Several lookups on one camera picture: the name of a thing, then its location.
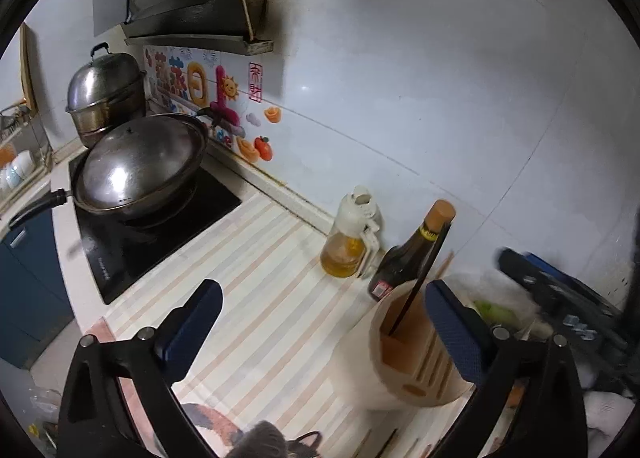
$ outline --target blue gripper pad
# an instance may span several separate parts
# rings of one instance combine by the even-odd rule
[[[488,326],[441,279],[426,286],[424,307],[460,376],[481,383],[497,352]]]
[[[205,279],[184,306],[174,308],[156,333],[154,349],[164,380],[183,380],[222,311],[222,287]]]

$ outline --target backsplash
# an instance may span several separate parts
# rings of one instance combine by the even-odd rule
[[[289,152],[287,111],[262,98],[262,65],[255,58],[195,48],[146,47],[151,97],[176,113],[195,115],[215,103],[225,127],[209,136],[280,180],[278,149]],[[202,120],[210,124],[207,117]]]
[[[640,50],[606,0],[268,0],[266,22],[273,53],[146,48],[154,99],[217,102],[212,138],[332,215],[364,184],[383,247],[444,198],[452,270],[508,246],[623,300]]]

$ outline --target wok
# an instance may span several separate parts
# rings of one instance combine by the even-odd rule
[[[33,201],[9,221],[9,228],[65,204],[68,197],[91,214],[119,220],[152,213],[194,175],[206,146],[207,127],[195,117],[159,114],[130,120],[95,145],[72,176],[70,190],[57,189]]]

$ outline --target wok lid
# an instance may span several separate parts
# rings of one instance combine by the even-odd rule
[[[122,208],[193,172],[206,136],[200,122],[190,118],[152,115],[110,131],[89,153],[76,181],[74,194],[82,208]]]

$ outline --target induction cooktop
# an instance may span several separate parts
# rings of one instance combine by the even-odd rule
[[[73,175],[83,155],[69,163]],[[229,189],[199,168],[167,205],[123,222],[76,206],[82,249],[105,304],[202,231],[240,205]]]

